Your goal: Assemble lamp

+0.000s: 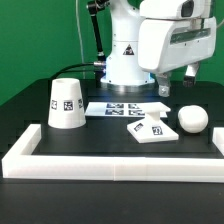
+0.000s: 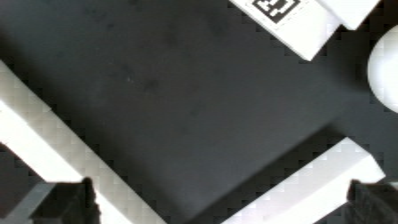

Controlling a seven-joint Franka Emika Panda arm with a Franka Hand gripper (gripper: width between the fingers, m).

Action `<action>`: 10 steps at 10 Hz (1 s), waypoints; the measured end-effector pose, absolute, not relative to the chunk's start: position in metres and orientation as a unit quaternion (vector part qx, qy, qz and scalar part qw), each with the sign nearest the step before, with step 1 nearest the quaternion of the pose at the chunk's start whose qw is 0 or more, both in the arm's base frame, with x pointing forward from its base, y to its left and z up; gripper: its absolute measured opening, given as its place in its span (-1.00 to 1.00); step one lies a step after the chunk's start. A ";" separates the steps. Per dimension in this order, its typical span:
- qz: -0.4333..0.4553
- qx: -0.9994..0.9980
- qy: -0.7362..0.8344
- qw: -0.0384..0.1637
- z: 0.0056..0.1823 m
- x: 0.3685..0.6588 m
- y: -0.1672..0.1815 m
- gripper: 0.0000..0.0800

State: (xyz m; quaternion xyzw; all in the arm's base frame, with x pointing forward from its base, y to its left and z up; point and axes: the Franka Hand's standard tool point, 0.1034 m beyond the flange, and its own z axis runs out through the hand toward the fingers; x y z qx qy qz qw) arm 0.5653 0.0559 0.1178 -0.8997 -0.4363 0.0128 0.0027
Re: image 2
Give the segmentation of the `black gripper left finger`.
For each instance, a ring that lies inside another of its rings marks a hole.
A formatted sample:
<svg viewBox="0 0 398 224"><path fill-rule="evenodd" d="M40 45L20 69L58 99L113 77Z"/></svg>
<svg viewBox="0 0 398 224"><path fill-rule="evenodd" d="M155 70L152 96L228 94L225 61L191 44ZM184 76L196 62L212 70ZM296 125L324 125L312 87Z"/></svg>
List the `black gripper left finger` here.
<svg viewBox="0 0 398 224"><path fill-rule="evenodd" d="M0 224L102 224L93 180L42 182Z"/></svg>

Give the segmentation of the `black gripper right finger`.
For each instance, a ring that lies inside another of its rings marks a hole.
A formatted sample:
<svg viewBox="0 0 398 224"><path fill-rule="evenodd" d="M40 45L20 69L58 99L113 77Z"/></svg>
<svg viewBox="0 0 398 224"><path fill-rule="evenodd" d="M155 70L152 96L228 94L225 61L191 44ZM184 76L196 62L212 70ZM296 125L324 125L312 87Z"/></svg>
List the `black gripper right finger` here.
<svg viewBox="0 0 398 224"><path fill-rule="evenodd" d="M398 189L392 184L351 183L345 224L398 224Z"/></svg>

